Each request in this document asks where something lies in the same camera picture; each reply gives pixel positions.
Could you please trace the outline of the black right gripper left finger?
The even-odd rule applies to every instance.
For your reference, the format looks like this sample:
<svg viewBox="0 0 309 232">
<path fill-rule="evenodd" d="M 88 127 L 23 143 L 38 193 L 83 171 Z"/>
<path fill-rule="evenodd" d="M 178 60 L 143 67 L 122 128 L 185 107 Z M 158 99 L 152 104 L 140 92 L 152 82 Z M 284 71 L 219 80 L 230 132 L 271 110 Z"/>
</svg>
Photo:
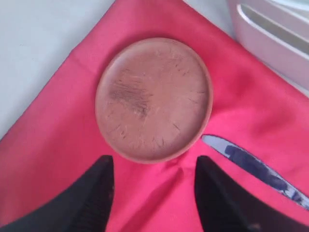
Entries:
<svg viewBox="0 0 309 232">
<path fill-rule="evenodd" d="M 112 156 L 101 156 L 71 186 L 2 232 L 103 232 L 114 196 Z"/>
</svg>

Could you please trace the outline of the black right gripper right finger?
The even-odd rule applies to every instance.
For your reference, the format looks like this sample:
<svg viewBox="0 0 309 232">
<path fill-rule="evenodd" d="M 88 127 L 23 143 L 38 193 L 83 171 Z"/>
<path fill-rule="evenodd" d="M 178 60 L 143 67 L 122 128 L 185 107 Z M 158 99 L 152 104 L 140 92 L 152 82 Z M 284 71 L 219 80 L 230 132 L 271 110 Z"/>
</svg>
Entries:
<svg viewBox="0 0 309 232">
<path fill-rule="evenodd" d="M 199 156 L 195 201 L 205 232 L 307 232 L 308 226 L 247 192 L 210 157 Z"/>
</svg>

